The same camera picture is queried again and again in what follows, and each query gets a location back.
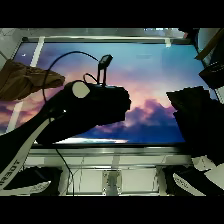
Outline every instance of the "metal bracket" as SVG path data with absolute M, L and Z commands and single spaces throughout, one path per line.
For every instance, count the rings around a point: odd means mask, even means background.
M 104 170 L 102 177 L 102 193 L 105 196 L 119 196 L 122 192 L 120 170 Z

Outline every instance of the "sunset sky image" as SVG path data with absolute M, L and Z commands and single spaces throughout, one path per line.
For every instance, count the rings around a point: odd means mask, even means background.
M 14 60 L 30 65 L 37 43 L 23 43 Z M 130 95 L 131 109 L 126 120 L 111 125 L 97 126 L 77 138 L 120 139 L 126 143 L 183 142 L 166 92 L 185 87 L 203 86 L 198 76 L 202 63 L 194 59 L 197 52 L 192 45 L 141 43 L 45 43 L 37 67 L 48 69 L 59 56 L 70 51 L 84 51 L 99 60 L 111 54 L 113 60 L 107 69 L 107 85 L 123 86 Z M 53 71 L 66 77 L 65 84 L 83 80 L 83 74 L 96 77 L 98 62 L 82 54 L 71 54 L 59 60 Z M 46 90 L 49 99 L 60 88 Z M 42 92 L 25 98 L 16 126 L 35 116 L 43 105 Z M 0 134 L 5 133 L 15 104 L 0 102 Z

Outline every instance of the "white circular cap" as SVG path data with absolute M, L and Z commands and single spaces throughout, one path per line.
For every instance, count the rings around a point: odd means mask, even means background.
M 75 82 L 72 86 L 73 94 L 78 98 L 84 98 L 89 92 L 89 88 L 83 82 Z

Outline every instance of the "robotic arm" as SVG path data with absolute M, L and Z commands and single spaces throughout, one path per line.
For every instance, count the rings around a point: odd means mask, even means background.
M 125 120 L 131 100 L 123 87 L 99 83 L 99 70 L 109 66 L 112 56 L 104 56 L 98 65 L 97 84 L 77 80 L 65 85 L 41 111 L 19 128 L 0 136 L 0 192 L 23 166 L 33 142 L 50 145 L 84 133 L 96 125 Z

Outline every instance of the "large display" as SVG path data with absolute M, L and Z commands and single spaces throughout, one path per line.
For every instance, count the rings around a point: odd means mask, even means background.
M 31 43 L 24 43 L 22 46 L 33 49 Z M 45 43 L 37 67 L 48 69 L 57 57 L 75 50 L 84 51 L 98 59 L 105 54 L 111 54 L 113 60 L 107 70 L 107 84 L 123 86 L 127 89 L 132 104 L 124 122 L 97 126 L 71 138 L 70 143 L 81 141 L 150 144 L 184 141 L 173 116 L 175 110 L 166 92 L 195 86 L 208 89 L 198 76 L 203 66 L 200 61 L 194 59 L 197 54 L 194 46 L 166 47 L 165 44 L 140 43 Z M 25 60 L 21 49 L 15 57 L 16 61 L 23 63 L 28 63 L 31 59 L 27 57 Z M 67 83 L 82 80 L 85 73 L 96 77 L 97 62 L 85 55 L 71 54 L 58 61 L 52 70 L 64 75 L 65 83 Z M 53 96 L 61 88 L 46 90 L 46 96 L 48 98 Z M 212 98 L 216 98 L 214 92 L 211 92 L 211 95 Z M 31 94 L 23 102 L 17 127 L 40 110 L 43 105 L 42 92 Z M 7 128 L 15 103 L 0 103 L 1 133 L 4 133 Z

